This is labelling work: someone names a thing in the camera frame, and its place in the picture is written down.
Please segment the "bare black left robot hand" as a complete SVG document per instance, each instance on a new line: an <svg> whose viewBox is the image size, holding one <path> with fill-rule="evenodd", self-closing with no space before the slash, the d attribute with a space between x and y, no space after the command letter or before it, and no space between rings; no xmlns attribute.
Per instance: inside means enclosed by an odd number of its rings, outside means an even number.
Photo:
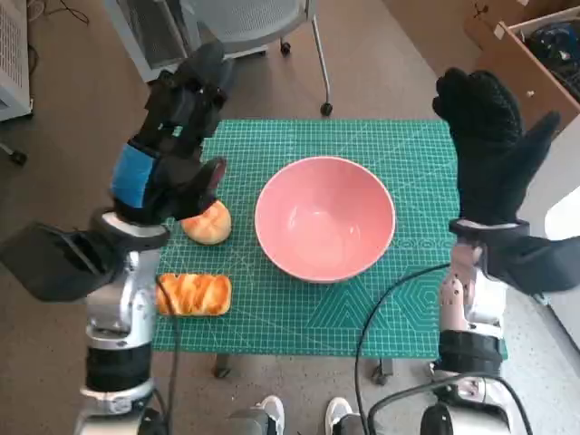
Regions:
<svg viewBox="0 0 580 435"><path fill-rule="evenodd" d="M195 217L212 205L226 170L222 157L202 160L220 123L234 62L221 42L202 44L150 86L145 120L113 170L113 210L124 221L159 225Z"/></svg>

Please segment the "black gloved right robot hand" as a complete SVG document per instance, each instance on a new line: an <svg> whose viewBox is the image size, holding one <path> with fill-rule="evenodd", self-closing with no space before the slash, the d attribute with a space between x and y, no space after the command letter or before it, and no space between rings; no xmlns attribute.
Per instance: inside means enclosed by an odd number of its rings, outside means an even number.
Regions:
<svg viewBox="0 0 580 435"><path fill-rule="evenodd" d="M516 98L487 71L449 68L436 91L432 108L448 123L457 155L459 217L483 226L516 223L559 113L549 111L525 130Z"/></svg>

